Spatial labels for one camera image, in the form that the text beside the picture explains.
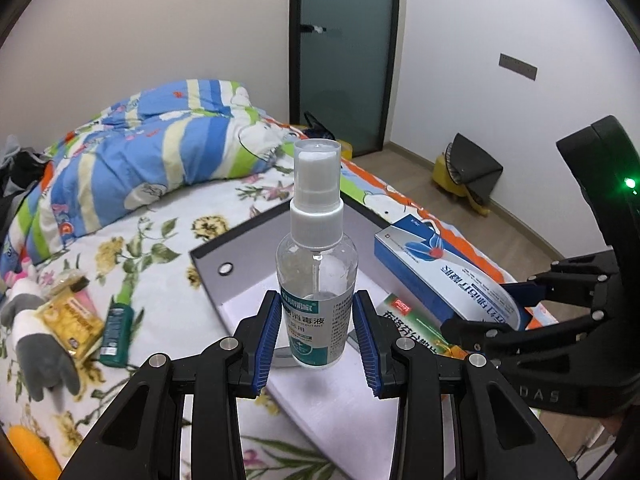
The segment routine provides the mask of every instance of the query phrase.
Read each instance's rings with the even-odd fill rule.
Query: bottle label
[[[124,313],[124,309],[120,307],[111,307],[109,309],[107,321],[104,325],[100,355],[116,355],[118,353],[118,340],[124,323]]]
[[[304,300],[280,289],[291,353],[299,361],[322,366],[344,350],[355,284],[328,300]]]

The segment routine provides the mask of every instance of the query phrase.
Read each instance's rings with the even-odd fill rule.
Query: orange object
[[[24,426],[10,427],[6,436],[36,480],[58,480],[60,464],[39,436]]]

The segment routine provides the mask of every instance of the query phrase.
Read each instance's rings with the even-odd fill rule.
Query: door
[[[355,155],[382,149],[399,0],[290,0],[290,120],[311,112]]]

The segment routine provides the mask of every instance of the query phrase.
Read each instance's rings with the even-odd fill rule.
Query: frosted glass door
[[[301,0],[300,118],[311,112],[356,153],[382,147],[395,9],[394,0]]]

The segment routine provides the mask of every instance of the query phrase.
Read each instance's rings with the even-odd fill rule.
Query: stuffed toy
[[[46,303],[36,275],[28,258],[22,261],[19,274],[6,274],[4,280],[11,289],[0,310],[0,324],[12,327],[15,354],[24,375],[24,385],[33,400],[42,400],[44,388],[53,388],[61,382],[72,395],[77,395],[80,380],[71,356],[35,315],[38,307]]]

